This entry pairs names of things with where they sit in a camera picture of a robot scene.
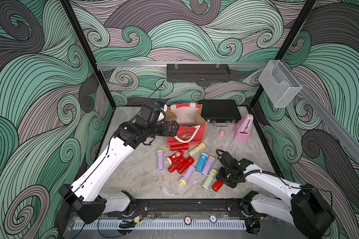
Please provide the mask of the red jute tote bag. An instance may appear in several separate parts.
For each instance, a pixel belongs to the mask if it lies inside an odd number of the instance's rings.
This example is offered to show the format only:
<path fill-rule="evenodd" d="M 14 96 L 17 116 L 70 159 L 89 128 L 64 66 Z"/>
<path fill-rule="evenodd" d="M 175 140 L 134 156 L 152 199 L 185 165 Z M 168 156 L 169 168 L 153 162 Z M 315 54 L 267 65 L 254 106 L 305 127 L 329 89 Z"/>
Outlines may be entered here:
<path fill-rule="evenodd" d="M 169 106 L 166 111 L 166 120 L 176 121 L 179 129 L 175 136 L 167 138 L 167 145 L 200 144 L 206 130 L 206 121 L 201 113 L 202 105 L 197 103 L 181 103 Z"/>

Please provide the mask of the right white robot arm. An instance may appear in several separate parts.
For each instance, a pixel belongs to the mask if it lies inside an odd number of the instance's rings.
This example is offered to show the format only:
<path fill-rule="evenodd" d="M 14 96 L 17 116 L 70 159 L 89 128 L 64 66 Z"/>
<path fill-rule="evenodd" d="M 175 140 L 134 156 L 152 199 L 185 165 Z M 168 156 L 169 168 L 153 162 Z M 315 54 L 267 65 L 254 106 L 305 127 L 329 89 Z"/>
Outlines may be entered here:
<path fill-rule="evenodd" d="M 324 199 L 323 189 L 287 181 L 246 158 L 235 159 L 228 151 L 218 149 L 216 154 L 221 163 L 216 177 L 219 183 L 233 189 L 249 182 L 273 195 L 250 191 L 242 198 L 240 209 L 249 232 L 257 233 L 260 220 L 272 216 L 295 226 L 309 239 L 320 239 L 334 222 L 332 203 Z"/>

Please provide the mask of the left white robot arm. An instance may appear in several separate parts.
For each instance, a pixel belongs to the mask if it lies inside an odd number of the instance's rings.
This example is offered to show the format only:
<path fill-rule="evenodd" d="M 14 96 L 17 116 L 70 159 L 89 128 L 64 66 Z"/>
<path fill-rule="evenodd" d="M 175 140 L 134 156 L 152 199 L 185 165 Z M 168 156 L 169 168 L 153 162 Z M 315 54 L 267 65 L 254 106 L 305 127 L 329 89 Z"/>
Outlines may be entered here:
<path fill-rule="evenodd" d="M 133 198 L 128 192 L 107 195 L 100 192 L 102 187 L 120 163 L 147 138 L 174 137 L 178 129 L 176 121 L 142 125 L 126 121 L 120 124 L 98 159 L 73 183 L 63 184 L 60 195 L 86 224 L 109 212 L 131 214 L 128 207 Z"/>

